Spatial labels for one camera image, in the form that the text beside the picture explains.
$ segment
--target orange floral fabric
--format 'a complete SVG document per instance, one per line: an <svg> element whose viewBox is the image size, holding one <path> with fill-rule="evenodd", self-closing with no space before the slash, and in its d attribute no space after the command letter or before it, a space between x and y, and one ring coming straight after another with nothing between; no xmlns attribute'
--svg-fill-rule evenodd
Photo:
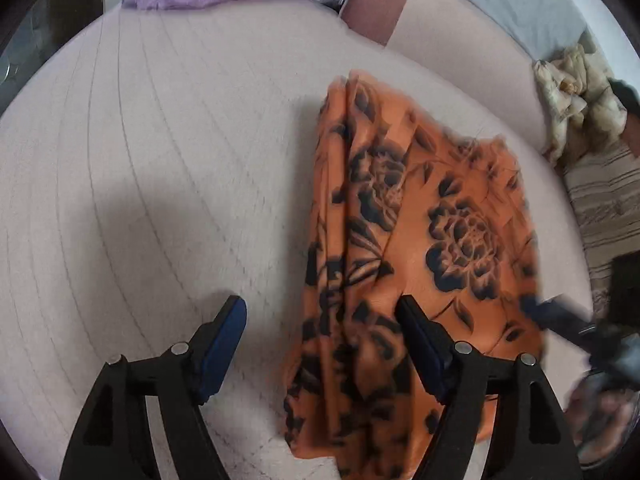
<svg viewBox="0 0 640 480"><path fill-rule="evenodd" d="M293 454L335 456L349 480L411 476L442 406L404 347L400 295L485 354L540 357L518 307L535 296L536 254L501 139L455 138L369 75L334 81L318 123L302 342L285 377ZM479 438L495 408L488 397Z"/></svg>

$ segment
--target black flower print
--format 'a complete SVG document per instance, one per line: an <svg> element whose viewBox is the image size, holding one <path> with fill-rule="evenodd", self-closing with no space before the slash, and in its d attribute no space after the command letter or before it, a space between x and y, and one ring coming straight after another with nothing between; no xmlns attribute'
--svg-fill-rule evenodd
<svg viewBox="0 0 640 480"><path fill-rule="evenodd" d="M501 248L491 225L470 199L446 200L429 211L429 234L436 240L426 264L443 292L469 286L478 300L498 294Z"/></svg>
<svg viewBox="0 0 640 480"><path fill-rule="evenodd" d="M350 163L351 182L359 185L362 217L387 232L398 221L405 169L400 156L382 147L362 150Z"/></svg>
<svg viewBox="0 0 640 480"><path fill-rule="evenodd" d="M482 147L475 139L460 139L455 145L455 152L451 153L455 160L465 160L472 168L476 161L482 158Z"/></svg>

